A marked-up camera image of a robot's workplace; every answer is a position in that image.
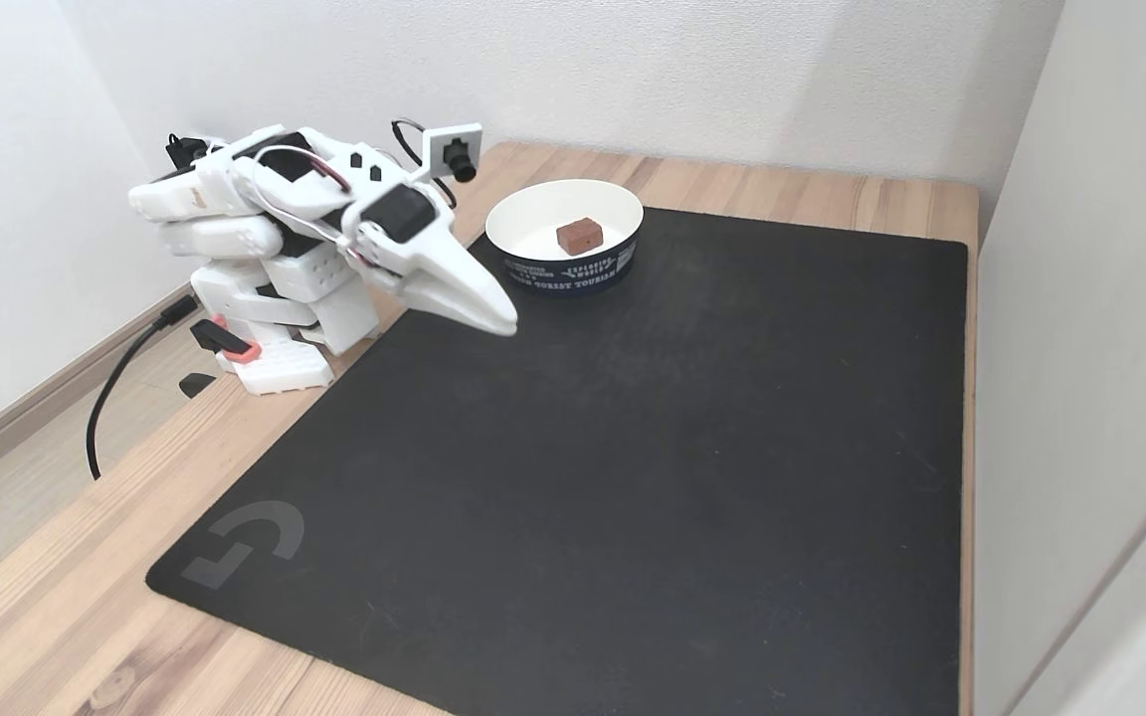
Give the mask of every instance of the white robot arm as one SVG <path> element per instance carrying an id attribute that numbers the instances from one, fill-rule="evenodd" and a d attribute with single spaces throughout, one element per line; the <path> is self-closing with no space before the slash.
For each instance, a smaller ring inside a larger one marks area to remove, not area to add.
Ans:
<path id="1" fill-rule="evenodd" d="M 327 360 L 296 336 L 335 354 L 371 336 L 367 283 L 409 308 L 515 335 L 516 307 L 454 239 L 454 213 L 432 187 L 474 178 L 480 141 L 480 125 L 423 132 L 422 166 L 410 173 L 367 144 L 269 126 L 128 198 L 160 223 L 172 253 L 209 259 L 193 275 L 209 329 L 241 340 L 226 348 L 194 332 L 246 390 L 328 385 Z"/>

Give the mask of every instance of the bowl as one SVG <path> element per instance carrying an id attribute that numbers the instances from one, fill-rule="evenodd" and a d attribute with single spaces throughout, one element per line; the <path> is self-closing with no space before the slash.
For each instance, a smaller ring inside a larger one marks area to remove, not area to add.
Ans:
<path id="1" fill-rule="evenodd" d="M 556 228 L 591 218 L 604 244 L 570 257 Z M 639 198 L 596 180 L 537 183 L 500 200 L 486 219 L 486 236 L 503 253 L 510 281 L 551 296 L 584 296 L 622 280 L 636 254 L 636 230 L 645 218 Z"/>

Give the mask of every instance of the black mouse pad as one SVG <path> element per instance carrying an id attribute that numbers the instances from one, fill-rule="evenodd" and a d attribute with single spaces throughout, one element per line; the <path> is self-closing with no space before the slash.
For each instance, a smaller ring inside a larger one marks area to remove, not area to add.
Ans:
<path id="1" fill-rule="evenodd" d="M 150 588 L 458 716 L 956 713 L 967 247 L 639 231 L 515 338 L 407 313 Z"/>

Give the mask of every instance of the wooden block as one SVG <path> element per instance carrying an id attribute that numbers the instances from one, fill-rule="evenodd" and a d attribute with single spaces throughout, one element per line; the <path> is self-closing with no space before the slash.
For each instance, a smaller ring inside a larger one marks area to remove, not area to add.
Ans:
<path id="1" fill-rule="evenodd" d="M 604 230 L 599 223 L 583 217 L 555 230 L 555 239 L 560 242 L 560 249 L 570 257 L 576 257 L 579 253 L 587 253 L 587 251 L 603 245 Z"/>

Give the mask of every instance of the baseboard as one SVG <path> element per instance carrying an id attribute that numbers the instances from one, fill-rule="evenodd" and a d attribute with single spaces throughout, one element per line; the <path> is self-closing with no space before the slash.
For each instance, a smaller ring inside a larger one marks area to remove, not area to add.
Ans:
<path id="1" fill-rule="evenodd" d="M 173 304 L 174 300 L 180 299 L 190 290 L 190 286 L 187 285 L 173 290 L 158 304 L 151 305 L 140 316 L 113 331 L 112 336 L 101 340 L 94 348 L 79 355 L 76 361 L 61 368 L 49 379 L 0 411 L 0 457 L 24 442 L 29 435 L 47 425 L 83 395 L 103 384 L 132 340 L 135 340 L 136 336 L 140 336 L 167 305 Z M 158 336 L 155 336 L 149 345 L 163 336 L 165 336 L 165 331 L 158 332 Z"/>

